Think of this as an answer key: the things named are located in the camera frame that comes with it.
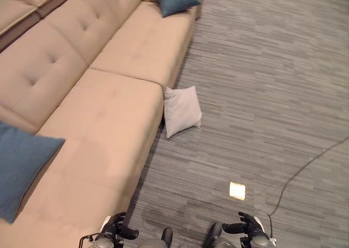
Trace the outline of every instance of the grey carpet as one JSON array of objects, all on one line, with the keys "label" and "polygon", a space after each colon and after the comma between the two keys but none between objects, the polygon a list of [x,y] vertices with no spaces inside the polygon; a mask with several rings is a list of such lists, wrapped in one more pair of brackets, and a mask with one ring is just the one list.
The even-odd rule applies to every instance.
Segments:
[{"label": "grey carpet", "polygon": [[[203,118],[159,130],[130,206],[135,247],[174,230],[198,248],[214,221],[267,213],[302,165],[349,134],[348,0],[204,0],[177,86],[195,85]],[[349,247],[346,142],[305,169],[273,216],[278,247]],[[245,201],[228,196],[245,184]]]}]

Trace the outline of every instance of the tufted button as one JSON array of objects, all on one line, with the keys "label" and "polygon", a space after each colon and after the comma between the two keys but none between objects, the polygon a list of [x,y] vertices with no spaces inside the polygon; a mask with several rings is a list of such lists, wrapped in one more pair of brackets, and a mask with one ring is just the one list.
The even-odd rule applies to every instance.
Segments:
[{"label": "tufted button", "polygon": [[82,30],[84,30],[84,31],[86,31],[87,30],[87,24],[85,24],[85,23],[81,23],[81,28],[82,28]]},{"label": "tufted button", "polygon": [[30,78],[30,77],[27,77],[27,80],[28,80],[28,83],[29,83],[31,86],[34,86],[35,83],[37,82],[35,79]]},{"label": "tufted button", "polygon": [[54,56],[50,56],[51,64],[54,64],[56,61],[57,61],[57,59]]}]

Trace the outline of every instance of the white pillow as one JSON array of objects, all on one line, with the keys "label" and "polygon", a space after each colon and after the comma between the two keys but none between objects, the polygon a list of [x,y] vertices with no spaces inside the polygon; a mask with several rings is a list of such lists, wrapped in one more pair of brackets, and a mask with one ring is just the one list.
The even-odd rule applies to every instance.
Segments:
[{"label": "white pillow", "polygon": [[165,124],[167,138],[192,126],[201,125],[201,110],[195,86],[172,90],[166,87]]}]

